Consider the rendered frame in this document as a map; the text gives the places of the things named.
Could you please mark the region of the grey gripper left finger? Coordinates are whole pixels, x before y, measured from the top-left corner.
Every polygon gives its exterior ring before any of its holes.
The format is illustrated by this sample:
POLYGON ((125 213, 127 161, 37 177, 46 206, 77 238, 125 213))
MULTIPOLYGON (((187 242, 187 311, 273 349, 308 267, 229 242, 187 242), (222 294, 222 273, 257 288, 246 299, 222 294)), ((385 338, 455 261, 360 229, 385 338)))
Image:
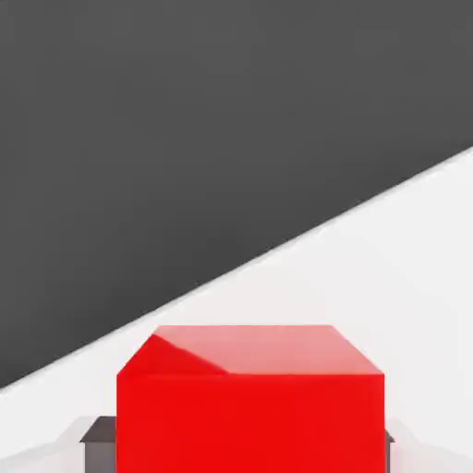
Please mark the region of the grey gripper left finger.
POLYGON ((116 473, 115 424, 79 417, 54 442, 0 459, 0 473, 116 473))

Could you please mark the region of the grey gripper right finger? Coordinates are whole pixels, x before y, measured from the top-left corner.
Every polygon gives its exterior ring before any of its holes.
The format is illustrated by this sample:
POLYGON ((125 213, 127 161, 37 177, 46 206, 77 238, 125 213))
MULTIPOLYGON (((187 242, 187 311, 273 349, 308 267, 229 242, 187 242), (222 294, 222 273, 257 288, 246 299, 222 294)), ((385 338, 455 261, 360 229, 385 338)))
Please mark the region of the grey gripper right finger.
POLYGON ((388 418, 387 473, 473 473, 473 458, 422 442, 399 419, 388 418))

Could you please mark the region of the small red cube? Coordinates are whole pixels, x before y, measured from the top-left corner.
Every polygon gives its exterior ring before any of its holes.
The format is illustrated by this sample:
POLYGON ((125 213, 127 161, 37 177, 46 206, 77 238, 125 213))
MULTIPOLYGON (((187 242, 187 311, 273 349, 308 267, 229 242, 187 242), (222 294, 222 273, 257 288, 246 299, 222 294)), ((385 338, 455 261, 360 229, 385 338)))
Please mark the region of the small red cube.
POLYGON ((385 473, 384 375, 330 325, 163 325, 116 378, 116 473, 385 473))

